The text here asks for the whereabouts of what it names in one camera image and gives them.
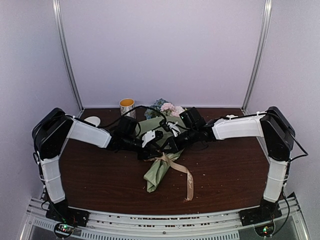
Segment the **green and peach wrapping paper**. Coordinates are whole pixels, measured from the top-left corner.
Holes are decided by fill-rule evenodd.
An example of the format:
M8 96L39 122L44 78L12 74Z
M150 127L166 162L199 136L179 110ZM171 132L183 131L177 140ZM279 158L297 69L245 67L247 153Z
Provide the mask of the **green and peach wrapping paper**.
M177 123L178 125L185 127L185 124L179 117L168 116L166 117L166 119L170 122ZM136 127L136 132L139 132L139 130L141 130L140 134L138 135L138 138L141 138L141 136L144 135L146 132L151 131L156 127L159 127L159 122L161 120L163 120L162 117L154 117L151 119L140 121L140 128L139 126ZM162 127L156 130L163 132L163 138L156 142L159 146L162 146L164 142L167 140L167 138L173 136L171 132L166 132L165 130L163 130ZM184 149L178 151L177 153L168 153L166 154L166 156L172 161L175 161L180 157L183 150ZM166 175L168 169L170 168L170 165L163 160L152 160L151 163L151 167L143 176L143 179L146 181L146 191L148 193L152 193L157 189L162 179Z

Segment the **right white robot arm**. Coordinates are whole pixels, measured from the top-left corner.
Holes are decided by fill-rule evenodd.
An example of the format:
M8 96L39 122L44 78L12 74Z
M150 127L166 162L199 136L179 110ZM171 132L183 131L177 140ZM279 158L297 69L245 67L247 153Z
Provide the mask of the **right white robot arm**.
M161 146L165 153L177 153L196 142L213 142L233 138L264 138L269 158L266 187L256 210L259 220L268 220L275 212L290 171L295 130L275 106L251 115L229 115L206 122L195 108L180 113L184 132L171 128L173 136Z

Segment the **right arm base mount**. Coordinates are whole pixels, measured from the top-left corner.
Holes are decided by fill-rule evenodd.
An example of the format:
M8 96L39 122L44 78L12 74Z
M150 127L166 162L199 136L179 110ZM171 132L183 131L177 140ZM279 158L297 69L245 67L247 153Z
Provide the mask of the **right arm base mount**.
M242 226L253 225L255 233L260 237L270 237L276 230L274 220L282 216L282 212L276 209L274 212L262 210L261 207L244 209L239 212Z

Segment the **blue hydrangea stem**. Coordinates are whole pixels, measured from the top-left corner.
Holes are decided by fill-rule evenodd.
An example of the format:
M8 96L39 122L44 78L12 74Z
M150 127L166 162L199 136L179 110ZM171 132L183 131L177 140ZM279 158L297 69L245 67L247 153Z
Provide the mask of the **blue hydrangea stem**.
M163 98L157 99L152 105L150 105L150 109L147 108L144 112L144 116L147 120L160 117L161 114L159 112L161 111L161 106L167 103L167 101Z

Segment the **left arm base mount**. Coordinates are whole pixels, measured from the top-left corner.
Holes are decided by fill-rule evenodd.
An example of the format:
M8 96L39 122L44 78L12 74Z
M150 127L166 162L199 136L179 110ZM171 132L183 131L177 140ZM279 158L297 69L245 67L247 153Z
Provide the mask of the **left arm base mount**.
M62 214L54 210L51 206L46 211L45 217L57 223L53 227L53 233L60 239L70 237L77 227L86 227L90 213L85 210L68 208Z

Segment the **white rose stem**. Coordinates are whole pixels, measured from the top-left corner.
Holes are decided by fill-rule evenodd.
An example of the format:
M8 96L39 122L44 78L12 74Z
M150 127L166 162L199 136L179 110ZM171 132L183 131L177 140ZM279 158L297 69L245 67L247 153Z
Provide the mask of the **white rose stem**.
M179 117L181 113L186 111L187 108L183 108L182 106L175 106L174 109L171 112L172 117Z

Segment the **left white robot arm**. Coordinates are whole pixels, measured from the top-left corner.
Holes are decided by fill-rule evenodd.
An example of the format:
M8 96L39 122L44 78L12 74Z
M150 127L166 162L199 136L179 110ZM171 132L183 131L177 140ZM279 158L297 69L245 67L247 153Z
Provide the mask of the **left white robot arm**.
M56 107L33 128L33 158L38 165L39 177L46 189L50 209L61 222L72 218L60 171L60 158L69 140L108 151L135 152L140 160L161 156L160 148L153 147L151 143L156 138L155 132L146 133L146 140L136 136L138 122L126 114L115 123L116 126L108 130L105 126L68 115Z

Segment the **pink rose stem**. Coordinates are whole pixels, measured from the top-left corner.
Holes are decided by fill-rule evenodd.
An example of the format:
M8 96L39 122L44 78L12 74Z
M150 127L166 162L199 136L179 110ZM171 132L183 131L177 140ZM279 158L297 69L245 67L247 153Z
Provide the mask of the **pink rose stem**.
M170 102L165 102L161 107L160 107L160 111L161 112L172 112L175 110L175 106L170 103Z

